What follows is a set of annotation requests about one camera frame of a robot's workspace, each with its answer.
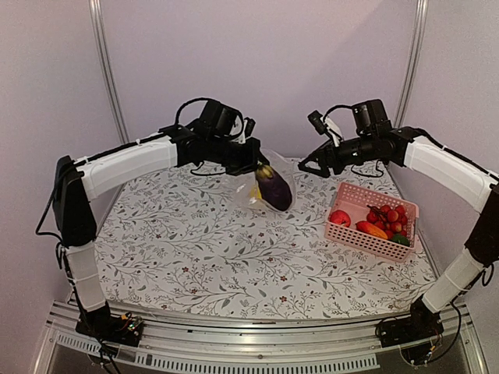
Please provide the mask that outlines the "clear zip top bag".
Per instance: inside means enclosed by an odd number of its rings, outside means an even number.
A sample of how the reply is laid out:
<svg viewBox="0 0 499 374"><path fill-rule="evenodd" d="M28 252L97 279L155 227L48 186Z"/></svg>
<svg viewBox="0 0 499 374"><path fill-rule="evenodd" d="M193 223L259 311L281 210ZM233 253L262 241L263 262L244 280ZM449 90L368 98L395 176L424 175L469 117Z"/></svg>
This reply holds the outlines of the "clear zip top bag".
<svg viewBox="0 0 499 374"><path fill-rule="evenodd" d="M262 149L261 153L267 160L233 183L233 201L242 208L286 212L296 201L294 165L273 150Z"/></svg>

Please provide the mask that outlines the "yellow toy pepper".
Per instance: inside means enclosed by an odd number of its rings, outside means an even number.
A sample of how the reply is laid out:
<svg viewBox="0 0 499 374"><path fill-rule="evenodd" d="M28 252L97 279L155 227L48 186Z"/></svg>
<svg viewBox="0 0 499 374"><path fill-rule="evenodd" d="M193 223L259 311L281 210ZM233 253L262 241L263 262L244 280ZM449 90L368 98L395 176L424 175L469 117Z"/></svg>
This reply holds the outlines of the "yellow toy pepper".
<svg viewBox="0 0 499 374"><path fill-rule="evenodd" d="M262 195L258 185L254 185L249 191L249 200L251 203L255 203L259 200L262 200Z"/></svg>

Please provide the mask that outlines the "purple toy eggplant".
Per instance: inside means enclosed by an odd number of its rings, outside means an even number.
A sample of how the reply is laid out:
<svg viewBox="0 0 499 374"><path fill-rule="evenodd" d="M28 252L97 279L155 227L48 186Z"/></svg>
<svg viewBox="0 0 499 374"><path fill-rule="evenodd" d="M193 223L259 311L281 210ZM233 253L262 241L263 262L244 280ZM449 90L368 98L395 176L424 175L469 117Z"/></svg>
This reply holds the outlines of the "purple toy eggplant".
<svg viewBox="0 0 499 374"><path fill-rule="evenodd" d="M279 211L286 211L292 205L292 191L270 165L258 165L255 171L262 199Z"/></svg>

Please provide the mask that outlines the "red toy apple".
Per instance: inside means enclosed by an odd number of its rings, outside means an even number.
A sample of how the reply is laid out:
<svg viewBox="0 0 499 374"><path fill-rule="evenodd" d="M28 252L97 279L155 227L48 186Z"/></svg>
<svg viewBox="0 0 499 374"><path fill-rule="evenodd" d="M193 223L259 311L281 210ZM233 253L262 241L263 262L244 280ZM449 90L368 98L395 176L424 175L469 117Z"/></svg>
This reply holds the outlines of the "red toy apple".
<svg viewBox="0 0 499 374"><path fill-rule="evenodd" d="M328 221L346 228L349 228L351 224L351 218L344 210L332 211L328 216Z"/></svg>

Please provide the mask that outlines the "orange toy mango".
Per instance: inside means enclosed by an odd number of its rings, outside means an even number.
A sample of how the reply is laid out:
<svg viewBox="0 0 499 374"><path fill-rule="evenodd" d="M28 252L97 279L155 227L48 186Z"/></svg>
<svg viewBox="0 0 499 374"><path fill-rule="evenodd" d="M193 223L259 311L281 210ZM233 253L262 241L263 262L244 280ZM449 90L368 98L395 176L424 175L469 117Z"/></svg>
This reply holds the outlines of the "orange toy mango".
<svg viewBox="0 0 499 374"><path fill-rule="evenodd" d="M373 237L388 240L388 235L386 234L386 232L383 229L379 228L377 225L370 223L369 221L358 221L356 223L356 230Z"/></svg>

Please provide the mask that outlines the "red toy lychee bunch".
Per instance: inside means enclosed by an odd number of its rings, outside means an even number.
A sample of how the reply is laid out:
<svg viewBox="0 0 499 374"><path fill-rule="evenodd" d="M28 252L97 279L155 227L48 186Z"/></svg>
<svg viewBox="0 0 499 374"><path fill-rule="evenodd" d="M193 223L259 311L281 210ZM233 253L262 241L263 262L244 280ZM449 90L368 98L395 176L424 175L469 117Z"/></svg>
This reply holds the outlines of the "red toy lychee bunch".
<svg viewBox="0 0 499 374"><path fill-rule="evenodd" d="M408 238L408 218L402 205L396 206L394 209L387 204L381 207L373 205L367 207L369 213L366 215L366 220L378 230L383 231L388 239L392 239L395 235Z"/></svg>

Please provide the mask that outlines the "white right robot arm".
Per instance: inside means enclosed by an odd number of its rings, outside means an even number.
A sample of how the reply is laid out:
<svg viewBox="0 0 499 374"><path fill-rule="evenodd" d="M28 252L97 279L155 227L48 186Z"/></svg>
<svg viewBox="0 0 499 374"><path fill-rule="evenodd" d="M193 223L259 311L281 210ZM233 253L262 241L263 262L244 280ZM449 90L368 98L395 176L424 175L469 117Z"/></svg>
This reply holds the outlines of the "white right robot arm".
<svg viewBox="0 0 499 374"><path fill-rule="evenodd" d="M441 311L498 260L498 176L439 143L424 129L393 128L379 99L348 109L357 134L349 140L342 138L327 114L314 111L308 116L310 124L328 140L299 162L299 170L327 178L341 174L349 165L393 163L434 180L480 215L462 253L411 306L415 313L402 329L409 339L418 340L433 327L430 312Z"/></svg>

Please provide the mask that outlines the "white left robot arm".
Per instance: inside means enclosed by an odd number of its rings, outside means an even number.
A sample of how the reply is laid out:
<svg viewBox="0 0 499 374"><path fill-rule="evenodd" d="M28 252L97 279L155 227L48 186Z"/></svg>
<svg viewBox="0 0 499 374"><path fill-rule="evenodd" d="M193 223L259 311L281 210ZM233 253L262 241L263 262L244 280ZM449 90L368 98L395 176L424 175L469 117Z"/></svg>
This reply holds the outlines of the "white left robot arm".
<svg viewBox="0 0 499 374"><path fill-rule="evenodd" d="M120 185L155 171L211 162L227 175L253 172L266 162L260 141L251 136L254 122L242 113L202 97L200 116L188 125L176 117L173 125L152 135L73 160L62 157L56 165L52 209L64 248L68 279L86 315L85 324L99 338L116 330L115 320L102 309L106 298L94 257L97 223L90 202Z"/></svg>

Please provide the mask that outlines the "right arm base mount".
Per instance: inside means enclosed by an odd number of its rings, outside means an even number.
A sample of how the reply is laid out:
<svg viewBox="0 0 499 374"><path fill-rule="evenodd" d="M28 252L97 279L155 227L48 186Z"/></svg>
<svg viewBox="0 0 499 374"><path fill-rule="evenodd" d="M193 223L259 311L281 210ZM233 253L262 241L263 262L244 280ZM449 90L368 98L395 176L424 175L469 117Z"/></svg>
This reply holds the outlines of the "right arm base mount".
<svg viewBox="0 0 499 374"><path fill-rule="evenodd" d="M443 332L440 315L432 313L382 319L375 327L375 335L383 348L436 337Z"/></svg>

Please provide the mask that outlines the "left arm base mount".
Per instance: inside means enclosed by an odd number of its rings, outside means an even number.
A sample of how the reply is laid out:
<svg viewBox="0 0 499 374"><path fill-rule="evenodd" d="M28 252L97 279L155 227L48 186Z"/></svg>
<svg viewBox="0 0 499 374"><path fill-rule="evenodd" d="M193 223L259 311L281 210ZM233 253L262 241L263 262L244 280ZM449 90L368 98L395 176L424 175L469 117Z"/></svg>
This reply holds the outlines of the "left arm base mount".
<svg viewBox="0 0 499 374"><path fill-rule="evenodd" d="M138 347L143 333L143 319L125 315L113 316L107 310L80 314L76 332L96 340Z"/></svg>

